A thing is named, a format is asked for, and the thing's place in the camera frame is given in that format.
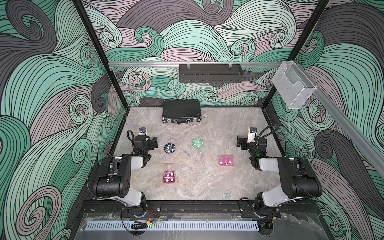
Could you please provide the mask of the round dark blue pillbox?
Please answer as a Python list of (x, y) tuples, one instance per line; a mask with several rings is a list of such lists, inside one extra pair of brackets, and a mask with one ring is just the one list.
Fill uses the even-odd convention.
[(172, 154), (174, 153), (176, 150), (176, 146), (172, 143), (167, 143), (165, 146), (164, 146), (164, 151), (167, 153), (167, 154)]

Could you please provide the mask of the dark pink square pillbox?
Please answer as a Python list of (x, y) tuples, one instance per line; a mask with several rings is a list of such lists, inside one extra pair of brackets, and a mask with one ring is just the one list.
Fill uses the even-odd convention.
[(164, 171), (163, 183), (173, 184), (176, 181), (176, 172), (175, 171)]

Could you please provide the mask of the round green pillbox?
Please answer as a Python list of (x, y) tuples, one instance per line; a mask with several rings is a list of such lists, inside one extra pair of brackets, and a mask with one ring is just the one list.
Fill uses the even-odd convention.
[(201, 149), (204, 146), (204, 142), (201, 139), (194, 139), (192, 145), (195, 149)]

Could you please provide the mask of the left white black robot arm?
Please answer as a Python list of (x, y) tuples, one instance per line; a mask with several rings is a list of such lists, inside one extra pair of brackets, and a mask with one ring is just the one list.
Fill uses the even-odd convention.
[(149, 151), (158, 148), (158, 141), (156, 137), (149, 137), (144, 127), (139, 128), (137, 136), (134, 136), (132, 130), (128, 130), (127, 137), (133, 151), (130, 154), (103, 158), (91, 192), (97, 199), (117, 200), (126, 207), (139, 208), (145, 212), (145, 194), (131, 186), (131, 173), (147, 165), (152, 158)]

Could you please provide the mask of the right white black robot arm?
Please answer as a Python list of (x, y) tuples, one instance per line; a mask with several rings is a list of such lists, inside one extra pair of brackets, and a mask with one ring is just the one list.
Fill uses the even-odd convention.
[(321, 183), (307, 159), (267, 156), (266, 137), (279, 128), (278, 124), (271, 124), (259, 134), (257, 128), (249, 128), (246, 138), (237, 136), (237, 147), (249, 152), (254, 169), (279, 174), (280, 184), (258, 193), (255, 198), (254, 210), (261, 218), (277, 216), (278, 208), (284, 204), (318, 198), (323, 194)]

